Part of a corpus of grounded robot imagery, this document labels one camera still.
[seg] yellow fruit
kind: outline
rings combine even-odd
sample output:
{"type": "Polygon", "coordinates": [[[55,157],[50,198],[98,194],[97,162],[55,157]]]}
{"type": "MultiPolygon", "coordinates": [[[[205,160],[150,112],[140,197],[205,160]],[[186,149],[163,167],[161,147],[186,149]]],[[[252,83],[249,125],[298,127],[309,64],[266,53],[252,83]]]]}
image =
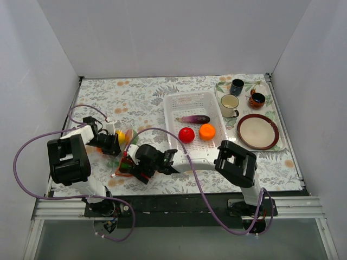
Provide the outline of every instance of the yellow fruit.
{"type": "Polygon", "coordinates": [[[125,134],[122,131],[116,131],[118,134],[118,143],[121,145],[125,142],[125,134]]]}

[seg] table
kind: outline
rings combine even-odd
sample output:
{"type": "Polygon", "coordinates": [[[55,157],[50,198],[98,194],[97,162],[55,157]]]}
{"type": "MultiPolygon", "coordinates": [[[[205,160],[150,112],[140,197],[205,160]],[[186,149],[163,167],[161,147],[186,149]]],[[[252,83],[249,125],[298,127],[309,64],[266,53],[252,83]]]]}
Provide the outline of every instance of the table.
{"type": "MultiPolygon", "coordinates": [[[[108,116],[131,124],[137,131],[148,127],[165,129],[163,97],[167,94],[209,90],[214,92],[220,81],[242,79],[244,81],[266,82],[262,74],[229,74],[199,77],[144,77],[131,79],[83,79],[76,104],[88,104],[101,109],[108,116]]],[[[82,120],[93,116],[103,121],[96,111],[79,107],[74,117],[82,120]]],[[[147,131],[140,136],[139,144],[151,144],[156,149],[169,149],[165,133],[147,131]]],[[[135,177],[111,178],[115,168],[107,166],[109,156],[102,155],[96,148],[86,146],[92,166],[92,175],[107,186],[114,196],[199,193],[192,171],[164,175],[156,173],[147,185],[135,177]]],[[[300,191],[303,188],[300,174],[290,147],[282,151],[259,151],[257,155],[260,186],[269,191],[300,191]]],[[[213,171],[198,171],[198,177],[206,193],[240,192],[240,188],[229,183],[213,171]]],[[[54,196],[78,194],[63,185],[53,185],[54,196]]]]}

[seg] tray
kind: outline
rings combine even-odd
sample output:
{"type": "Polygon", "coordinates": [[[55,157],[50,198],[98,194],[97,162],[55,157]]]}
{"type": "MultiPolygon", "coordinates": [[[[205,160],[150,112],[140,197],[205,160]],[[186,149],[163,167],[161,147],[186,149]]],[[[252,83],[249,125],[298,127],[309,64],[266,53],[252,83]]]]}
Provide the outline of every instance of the tray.
{"type": "MultiPolygon", "coordinates": [[[[222,140],[227,140],[227,130],[218,106],[216,96],[210,91],[180,92],[166,95],[163,100],[166,129],[178,136],[183,127],[190,127],[195,132],[192,143],[186,144],[188,151],[206,151],[217,147],[222,140]],[[210,141],[203,141],[199,137],[201,125],[195,123],[182,123],[175,118],[189,115],[207,115],[211,118],[210,124],[216,129],[215,137],[210,141]]],[[[169,145],[172,149],[182,150],[180,144],[171,135],[168,135],[169,145]]]]}
{"type": "MultiPolygon", "coordinates": [[[[221,97],[224,95],[230,94],[230,81],[220,81],[216,84],[215,92],[218,99],[218,102],[220,102],[221,97]]],[[[227,134],[229,136],[229,140],[233,141],[234,143],[250,150],[250,151],[259,151],[254,148],[250,148],[245,143],[242,142],[242,140],[237,135],[237,123],[240,121],[242,117],[248,114],[261,114],[268,118],[270,118],[278,127],[280,138],[277,142],[277,144],[266,150],[266,151],[281,151],[286,148],[287,141],[284,135],[282,124],[280,123],[280,119],[277,113],[276,106],[273,102],[273,97],[270,91],[270,87],[268,84],[262,81],[245,81],[245,86],[243,87],[242,93],[237,97],[240,101],[240,104],[237,108],[237,110],[240,112],[240,115],[238,118],[223,118],[224,123],[226,124],[227,134]],[[252,89],[255,89],[257,92],[263,94],[266,98],[265,105],[260,110],[253,110],[248,105],[248,99],[250,97],[250,91],[252,89]]]]}

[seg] plate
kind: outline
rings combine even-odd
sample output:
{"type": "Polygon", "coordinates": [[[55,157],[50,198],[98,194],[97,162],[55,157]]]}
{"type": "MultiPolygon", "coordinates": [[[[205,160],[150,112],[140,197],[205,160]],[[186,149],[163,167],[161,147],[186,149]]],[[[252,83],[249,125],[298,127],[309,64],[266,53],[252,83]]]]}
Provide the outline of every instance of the plate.
{"type": "Polygon", "coordinates": [[[276,124],[260,114],[246,115],[237,124],[237,134],[251,148],[267,150],[275,146],[280,137],[276,124]]]}

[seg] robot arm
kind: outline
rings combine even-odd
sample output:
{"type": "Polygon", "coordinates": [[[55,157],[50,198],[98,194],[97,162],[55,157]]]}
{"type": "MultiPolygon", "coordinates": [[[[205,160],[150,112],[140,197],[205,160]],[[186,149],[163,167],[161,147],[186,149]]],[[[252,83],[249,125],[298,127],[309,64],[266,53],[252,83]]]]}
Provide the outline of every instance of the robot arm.
{"type": "MultiPolygon", "coordinates": [[[[147,184],[154,173],[166,175],[191,170],[186,155],[181,150],[170,149],[164,153],[151,145],[131,145],[128,151],[134,164],[130,173],[147,184]]],[[[239,145],[225,140],[217,148],[189,153],[196,170],[215,170],[235,186],[241,187],[245,203],[256,206],[260,192],[255,178],[256,155],[239,145]]]]}
{"type": "MultiPolygon", "coordinates": [[[[93,117],[84,118],[83,122],[87,125],[47,143],[50,174],[55,183],[74,187],[81,194],[111,197],[110,191],[91,176],[85,145],[101,148],[104,154],[116,157],[121,152],[118,135],[114,131],[116,123],[106,125],[107,132],[113,134],[104,134],[98,131],[97,121],[93,117]]],[[[260,186],[255,178],[255,154],[225,140],[218,148],[192,151],[189,155],[196,170],[218,171],[229,182],[241,187],[247,205],[257,205],[260,186]]],[[[129,172],[144,184],[156,171],[170,175],[191,170],[182,151],[169,149],[161,152],[147,144],[131,145],[126,159],[130,162],[129,172]]],[[[114,202],[110,200],[90,197],[83,201],[94,212],[104,216],[111,215],[115,209],[114,202]]]]}

